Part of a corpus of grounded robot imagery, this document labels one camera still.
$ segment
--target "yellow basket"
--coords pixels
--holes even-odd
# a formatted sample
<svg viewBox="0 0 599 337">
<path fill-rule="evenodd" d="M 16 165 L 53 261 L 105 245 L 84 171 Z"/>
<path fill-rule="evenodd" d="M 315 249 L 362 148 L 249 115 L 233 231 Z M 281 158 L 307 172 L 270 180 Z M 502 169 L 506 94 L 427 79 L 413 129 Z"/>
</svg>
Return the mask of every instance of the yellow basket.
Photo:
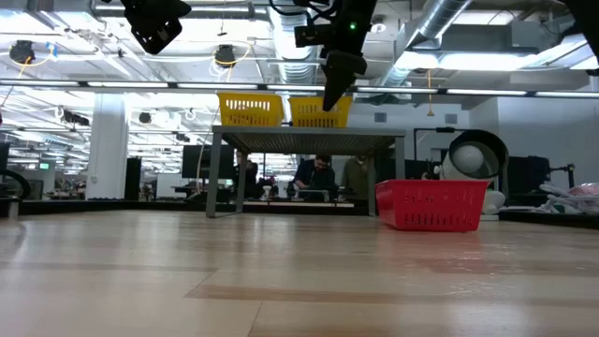
<svg viewBox="0 0 599 337">
<path fill-rule="evenodd" d="M 352 97 L 342 97 L 330 111 L 322 111 L 322 97 L 292 97 L 291 118 L 297 127 L 346 127 Z"/>
<path fill-rule="evenodd" d="M 285 117 L 278 95 L 218 93 L 221 123 L 229 126 L 280 126 Z"/>
</svg>

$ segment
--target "table leg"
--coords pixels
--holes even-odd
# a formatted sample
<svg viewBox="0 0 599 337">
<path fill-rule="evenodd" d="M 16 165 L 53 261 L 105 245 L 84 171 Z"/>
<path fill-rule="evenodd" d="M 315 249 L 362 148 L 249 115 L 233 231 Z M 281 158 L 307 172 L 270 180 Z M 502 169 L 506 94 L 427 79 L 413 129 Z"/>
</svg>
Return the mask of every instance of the table leg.
<svg viewBox="0 0 599 337">
<path fill-rule="evenodd" d="M 368 215 L 376 216 L 376 195 L 374 184 L 376 183 L 376 171 L 374 170 L 374 157 L 368 157 Z"/>
<path fill-rule="evenodd" d="M 403 137 L 395 138 L 395 179 L 405 179 L 405 148 Z"/>
<path fill-rule="evenodd" d="M 216 217 L 216 194 L 218 193 L 218 170 L 221 163 L 221 142 L 223 134 L 212 135 L 212 147 L 210 153 L 210 174 L 208 176 L 208 197 L 206 199 L 206 216 Z"/>
<path fill-rule="evenodd" d="M 247 154 L 241 154 L 240 179 L 237 186 L 236 211 L 243 212 L 243 199 L 245 197 L 245 172 L 247 171 Z"/>
</svg>

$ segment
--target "plastic basket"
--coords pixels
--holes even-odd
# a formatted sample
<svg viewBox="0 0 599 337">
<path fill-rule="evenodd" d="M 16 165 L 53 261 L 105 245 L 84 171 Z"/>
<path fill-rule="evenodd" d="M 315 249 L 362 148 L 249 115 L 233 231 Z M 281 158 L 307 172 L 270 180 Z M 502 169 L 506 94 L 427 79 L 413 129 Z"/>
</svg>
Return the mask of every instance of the plastic basket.
<svg viewBox="0 0 599 337">
<path fill-rule="evenodd" d="M 352 97 L 342 97 L 330 111 L 322 111 L 322 97 L 292 97 L 291 118 L 298 127 L 345 127 Z"/>
<path fill-rule="evenodd" d="M 280 126 L 283 102 L 278 95 L 219 93 L 221 124 L 228 126 Z"/>
<path fill-rule="evenodd" d="M 376 186 L 379 217 L 400 230 L 478 229 L 487 182 L 393 180 Z"/>
</svg>

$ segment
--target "wooden floor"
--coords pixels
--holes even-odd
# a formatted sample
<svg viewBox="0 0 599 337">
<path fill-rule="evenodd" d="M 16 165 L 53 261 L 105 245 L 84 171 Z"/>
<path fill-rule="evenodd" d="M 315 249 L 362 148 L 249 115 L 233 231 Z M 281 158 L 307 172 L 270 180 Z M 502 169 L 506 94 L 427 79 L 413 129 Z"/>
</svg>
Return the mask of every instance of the wooden floor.
<svg viewBox="0 0 599 337">
<path fill-rule="evenodd" d="M 599 232 L 90 212 L 0 223 L 3 337 L 597 337 Z"/>
</svg>

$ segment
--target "gray table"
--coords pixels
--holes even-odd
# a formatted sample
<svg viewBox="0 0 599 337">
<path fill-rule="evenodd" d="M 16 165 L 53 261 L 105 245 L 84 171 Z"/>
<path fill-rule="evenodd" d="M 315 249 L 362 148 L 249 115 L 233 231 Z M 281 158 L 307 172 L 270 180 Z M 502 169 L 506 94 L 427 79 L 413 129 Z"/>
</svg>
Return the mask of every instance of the gray table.
<svg viewBox="0 0 599 337">
<path fill-rule="evenodd" d="M 220 166 L 221 143 L 242 153 L 240 180 L 237 195 L 237 212 L 243 210 L 245 170 L 247 155 L 265 154 L 331 154 L 368 156 L 368 212 L 375 215 L 375 172 L 374 155 L 395 144 L 395 175 L 405 178 L 404 130 L 363 128 L 309 128 L 309 127 L 245 127 L 214 126 L 212 128 L 212 150 L 206 215 L 216 217 L 216 193 Z"/>
</svg>

